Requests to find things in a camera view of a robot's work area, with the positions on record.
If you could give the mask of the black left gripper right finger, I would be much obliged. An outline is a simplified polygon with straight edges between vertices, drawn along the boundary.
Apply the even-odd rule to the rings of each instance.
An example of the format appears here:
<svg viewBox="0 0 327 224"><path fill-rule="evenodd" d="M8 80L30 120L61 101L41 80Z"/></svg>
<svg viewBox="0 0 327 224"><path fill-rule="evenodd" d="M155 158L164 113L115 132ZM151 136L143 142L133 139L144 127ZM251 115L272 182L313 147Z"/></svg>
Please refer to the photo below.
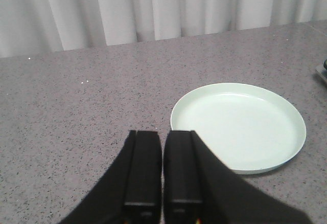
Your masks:
<svg viewBox="0 0 327 224"><path fill-rule="evenodd" d="M163 172L165 223L311 223L232 172L195 131L169 132Z"/></svg>

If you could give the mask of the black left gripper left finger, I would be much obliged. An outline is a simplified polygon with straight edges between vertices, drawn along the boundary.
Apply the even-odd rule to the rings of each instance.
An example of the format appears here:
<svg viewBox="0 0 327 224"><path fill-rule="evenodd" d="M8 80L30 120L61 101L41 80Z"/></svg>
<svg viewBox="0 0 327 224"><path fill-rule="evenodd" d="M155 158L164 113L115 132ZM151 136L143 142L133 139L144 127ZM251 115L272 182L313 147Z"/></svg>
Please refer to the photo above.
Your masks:
<svg viewBox="0 0 327 224"><path fill-rule="evenodd" d="M161 164L158 133L130 131L113 163L61 223L159 223Z"/></svg>

